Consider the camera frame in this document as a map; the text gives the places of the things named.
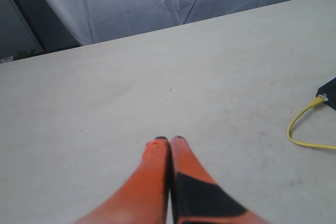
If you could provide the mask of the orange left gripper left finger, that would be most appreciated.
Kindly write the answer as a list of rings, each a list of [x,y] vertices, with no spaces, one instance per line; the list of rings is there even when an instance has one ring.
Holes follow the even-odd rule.
[[[140,165],[126,182],[76,223],[165,223],[169,171],[169,141],[157,137],[147,143]]]

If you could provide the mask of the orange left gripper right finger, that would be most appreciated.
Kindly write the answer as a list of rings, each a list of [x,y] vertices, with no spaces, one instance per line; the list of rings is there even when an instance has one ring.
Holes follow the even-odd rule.
[[[227,194],[182,136],[171,142],[174,223],[267,223]]]

